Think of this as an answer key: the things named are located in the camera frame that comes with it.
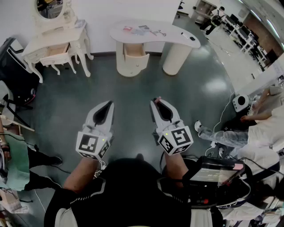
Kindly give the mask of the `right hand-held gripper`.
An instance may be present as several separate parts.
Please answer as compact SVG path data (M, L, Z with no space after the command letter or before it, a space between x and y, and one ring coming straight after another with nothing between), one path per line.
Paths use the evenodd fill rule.
M155 142L168 155L186 151L193 144L188 126L180 119L177 109L167 101L150 101L150 109L155 122Z

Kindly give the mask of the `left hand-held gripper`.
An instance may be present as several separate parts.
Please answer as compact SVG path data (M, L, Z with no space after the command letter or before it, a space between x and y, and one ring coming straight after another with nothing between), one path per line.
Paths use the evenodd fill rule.
M78 132L76 152L84 158L102 160L113 139L114 102L105 101L91 109L86 125Z

